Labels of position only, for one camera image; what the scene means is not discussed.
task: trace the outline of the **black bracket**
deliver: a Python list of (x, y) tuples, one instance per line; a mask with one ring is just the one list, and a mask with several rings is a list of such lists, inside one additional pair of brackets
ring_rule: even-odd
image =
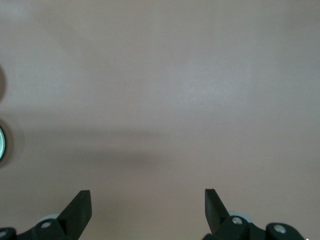
[(269, 223), (262, 230), (240, 216), (230, 216), (214, 189), (205, 190), (205, 217), (211, 234), (203, 240), (305, 240), (284, 223)]
[(57, 219), (39, 222), (17, 235), (12, 227), (0, 228), (0, 240), (78, 240), (92, 215), (89, 190), (80, 191)]

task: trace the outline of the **teal lid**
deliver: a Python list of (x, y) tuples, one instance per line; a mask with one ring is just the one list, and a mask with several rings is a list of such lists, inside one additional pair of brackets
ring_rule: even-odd
[(5, 148), (6, 148), (5, 135), (0, 128), (0, 160), (1, 160), (2, 156), (4, 155)]

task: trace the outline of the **table surface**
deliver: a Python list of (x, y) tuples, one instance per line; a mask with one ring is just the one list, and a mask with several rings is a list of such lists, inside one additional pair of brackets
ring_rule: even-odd
[(320, 1), (0, 1), (0, 226), (90, 190), (81, 240), (319, 237)]

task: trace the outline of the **screw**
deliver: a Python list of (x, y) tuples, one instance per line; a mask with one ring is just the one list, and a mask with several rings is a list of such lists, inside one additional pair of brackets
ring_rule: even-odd
[(237, 224), (237, 225), (241, 225), (243, 222), (242, 222), (242, 220), (241, 220), (241, 218), (239, 218), (239, 217), (234, 217), (234, 218), (232, 218), (232, 222), (234, 223), (234, 224)]
[(274, 230), (276, 230), (278, 233), (281, 233), (281, 234), (285, 234), (287, 232), (286, 229), (279, 224), (274, 225), (273, 228)]
[(49, 227), (50, 225), (51, 225), (51, 222), (46, 221), (45, 223), (43, 223), (43, 224), (41, 225), (41, 228), (42, 228), (42, 229), (45, 229), (45, 228)]
[(6, 231), (0, 231), (0, 238), (4, 237), (5, 235), (7, 235)]

